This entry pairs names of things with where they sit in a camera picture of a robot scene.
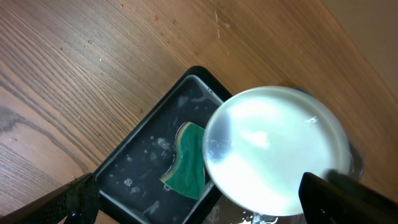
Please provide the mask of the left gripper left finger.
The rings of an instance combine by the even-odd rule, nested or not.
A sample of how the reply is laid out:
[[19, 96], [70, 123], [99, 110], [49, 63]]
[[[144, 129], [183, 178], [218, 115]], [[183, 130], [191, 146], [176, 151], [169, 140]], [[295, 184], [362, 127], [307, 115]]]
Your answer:
[[1, 223], [94, 223], [99, 210], [100, 190], [88, 173], [1, 217]]

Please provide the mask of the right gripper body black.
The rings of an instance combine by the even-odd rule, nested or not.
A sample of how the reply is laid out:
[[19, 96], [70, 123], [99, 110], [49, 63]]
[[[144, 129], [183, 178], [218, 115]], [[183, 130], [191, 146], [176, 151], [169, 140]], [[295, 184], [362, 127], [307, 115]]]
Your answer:
[[336, 171], [331, 170], [327, 174], [327, 179], [329, 183], [333, 184], [349, 196], [359, 200], [363, 205], [369, 205], [370, 207], [383, 212], [397, 211], [396, 202], [365, 187], [347, 175], [339, 174]]

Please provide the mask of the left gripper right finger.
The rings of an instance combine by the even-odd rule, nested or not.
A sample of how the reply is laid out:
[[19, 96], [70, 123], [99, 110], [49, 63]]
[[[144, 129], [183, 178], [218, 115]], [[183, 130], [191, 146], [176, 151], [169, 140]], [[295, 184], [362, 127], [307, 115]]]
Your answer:
[[383, 212], [363, 205], [359, 200], [321, 179], [306, 172], [298, 191], [303, 214], [308, 224], [317, 223], [397, 223], [396, 212]]

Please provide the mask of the green and yellow sponge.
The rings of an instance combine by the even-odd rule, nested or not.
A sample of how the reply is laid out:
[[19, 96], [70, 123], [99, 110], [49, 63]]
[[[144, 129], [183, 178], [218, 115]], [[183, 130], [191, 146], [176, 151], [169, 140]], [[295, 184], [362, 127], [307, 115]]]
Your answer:
[[206, 185], [202, 143], [205, 130], [191, 122], [178, 129], [175, 138], [175, 158], [160, 178], [168, 188], [192, 199], [199, 199]]

